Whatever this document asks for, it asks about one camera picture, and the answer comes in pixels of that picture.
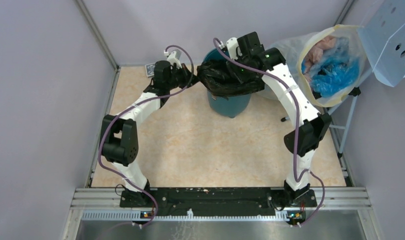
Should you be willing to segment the black trash bag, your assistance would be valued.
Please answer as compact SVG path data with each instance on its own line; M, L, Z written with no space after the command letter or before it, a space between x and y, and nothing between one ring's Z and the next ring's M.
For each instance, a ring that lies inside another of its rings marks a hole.
M241 83L227 67L226 60L211 59L197 67L197 78L216 97L236 97L265 89L265 83L256 77Z

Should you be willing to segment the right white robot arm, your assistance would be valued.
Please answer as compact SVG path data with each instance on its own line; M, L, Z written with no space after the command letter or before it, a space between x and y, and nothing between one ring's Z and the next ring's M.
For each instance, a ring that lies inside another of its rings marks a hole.
M290 64L277 48L265 49L256 32L226 41L228 67L241 82L260 78L285 109L294 130L284 136L292 153L292 169L284 182L284 201L297 206L310 190L310 168L319 143L332 121L306 98L290 72Z

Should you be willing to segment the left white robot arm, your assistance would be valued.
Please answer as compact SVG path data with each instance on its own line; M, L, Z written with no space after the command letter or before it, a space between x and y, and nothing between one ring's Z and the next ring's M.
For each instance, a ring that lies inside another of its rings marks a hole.
M98 163L103 169L124 179L126 189L132 192L132 201L139 207L149 204L151 193L145 189L149 184L148 179L136 160L139 151L138 127L174 96L172 90L180 88L183 91L195 80L193 69L188 69L185 64L158 61L154 75L140 97L122 112L108 114L102 120L98 156L104 157L114 168L105 166L101 159Z

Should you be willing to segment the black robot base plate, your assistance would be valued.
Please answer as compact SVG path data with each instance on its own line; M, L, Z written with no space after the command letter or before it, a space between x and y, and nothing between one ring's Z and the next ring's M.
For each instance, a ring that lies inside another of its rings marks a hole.
M158 217L185 216L188 211L196 217L256 217L318 205L312 189L297 195L282 187L159 187L147 191L148 195L123 190L120 207L154 210Z

